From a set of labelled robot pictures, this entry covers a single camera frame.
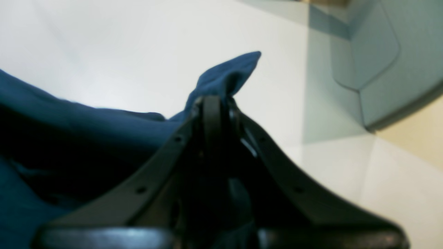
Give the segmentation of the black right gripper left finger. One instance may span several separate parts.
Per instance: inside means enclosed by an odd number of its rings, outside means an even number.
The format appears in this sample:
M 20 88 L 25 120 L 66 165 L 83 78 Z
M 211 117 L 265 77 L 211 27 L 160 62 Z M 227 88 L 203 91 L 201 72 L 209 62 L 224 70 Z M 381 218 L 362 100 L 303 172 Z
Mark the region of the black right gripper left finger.
M 185 198 L 217 165 L 218 96 L 199 98 L 185 123 L 132 176 L 103 196 L 43 225 L 33 249 L 181 249 Z

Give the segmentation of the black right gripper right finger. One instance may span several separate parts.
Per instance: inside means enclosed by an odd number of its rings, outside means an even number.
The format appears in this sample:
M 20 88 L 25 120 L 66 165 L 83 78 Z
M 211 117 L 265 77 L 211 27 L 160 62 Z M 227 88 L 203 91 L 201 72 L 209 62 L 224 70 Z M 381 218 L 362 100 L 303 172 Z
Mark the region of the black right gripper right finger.
M 408 249 L 394 222 L 343 199 L 301 170 L 227 101 L 233 175 L 246 188 L 260 249 Z

